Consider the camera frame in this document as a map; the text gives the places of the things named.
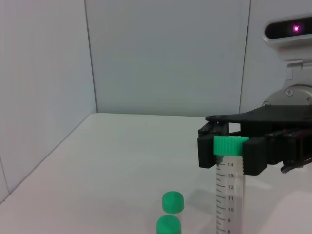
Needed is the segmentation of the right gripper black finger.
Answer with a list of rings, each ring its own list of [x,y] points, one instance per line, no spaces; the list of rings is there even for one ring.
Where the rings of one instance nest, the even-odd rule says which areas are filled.
[[[243,172],[257,176],[268,165],[282,162],[282,173],[312,162],[312,131],[281,130],[243,143]]]
[[[216,165],[216,157],[213,154],[214,137],[228,134],[229,126],[224,122],[207,122],[198,130],[197,150],[200,168],[209,169]]]

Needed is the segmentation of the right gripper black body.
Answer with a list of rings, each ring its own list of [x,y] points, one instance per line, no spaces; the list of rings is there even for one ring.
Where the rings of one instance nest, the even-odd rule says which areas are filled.
[[[257,109],[231,115],[206,117],[205,134],[229,134],[229,124],[240,124],[240,134],[261,137],[265,134],[298,128],[312,127],[310,105],[265,105]]]

